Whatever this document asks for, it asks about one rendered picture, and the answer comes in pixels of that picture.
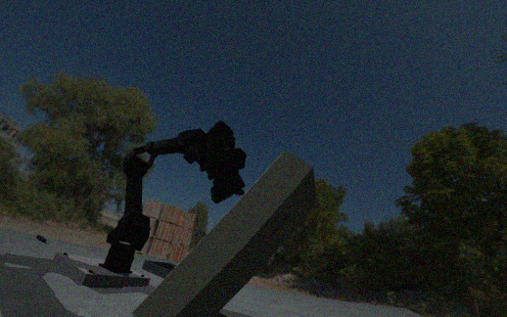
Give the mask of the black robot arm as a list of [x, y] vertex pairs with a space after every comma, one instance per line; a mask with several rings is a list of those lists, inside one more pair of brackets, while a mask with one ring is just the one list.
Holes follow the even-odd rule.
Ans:
[[[123, 159], [123, 171], [127, 176], [125, 214], [107, 236], [107, 243], [112, 245], [105, 263], [99, 263], [100, 266], [114, 273], [132, 273], [130, 267], [135, 251], [141, 251], [150, 238], [151, 220], [142, 213], [142, 178], [152, 167], [157, 155], [181, 153], [190, 164], [194, 161], [198, 163], [200, 152], [207, 149], [208, 139], [223, 133], [234, 135], [226, 123], [219, 121], [207, 134], [201, 128], [186, 130], [179, 133], [176, 138], [148, 141], [144, 146], [133, 149], [126, 155]], [[136, 156], [146, 152], [151, 154], [148, 162]], [[225, 153], [236, 157], [235, 167], [238, 172], [245, 167], [247, 155], [242, 149], [227, 149], [224, 150]], [[120, 242], [127, 242], [130, 245]]]

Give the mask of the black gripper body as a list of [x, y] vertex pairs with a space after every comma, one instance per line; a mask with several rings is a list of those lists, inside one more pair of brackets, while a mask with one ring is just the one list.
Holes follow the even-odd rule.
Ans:
[[222, 159], [231, 157], [229, 153], [224, 154], [225, 149], [235, 148], [235, 137], [229, 133], [223, 133], [214, 137], [211, 137], [207, 141], [207, 149], [200, 152], [198, 156], [198, 164], [201, 172], [206, 172], [208, 179], [213, 181], [213, 187], [211, 187], [211, 199], [216, 203], [220, 203], [227, 199], [233, 194], [215, 191], [215, 184], [223, 181], [224, 179], [213, 173], [213, 165], [215, 162]]

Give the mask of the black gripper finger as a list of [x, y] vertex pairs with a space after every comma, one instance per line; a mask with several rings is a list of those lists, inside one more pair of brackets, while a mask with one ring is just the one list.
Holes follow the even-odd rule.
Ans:
[[238, 196], [242, 196], [245, 194], [245, 192], [242, 190], [242, 188], [239, 188], [226, 180], [223, 180], [223, 181], [215, 184], [215, 191], [217, 193], [224, 192], [224, 193], [234, 194], [234, 195], [238, 195]]
[[243, 182], [235, 165], [236, 165], [235, 156], [222, 159], [214, 163], [213, 173], [239, 188], [244, 188], [245, 183]]

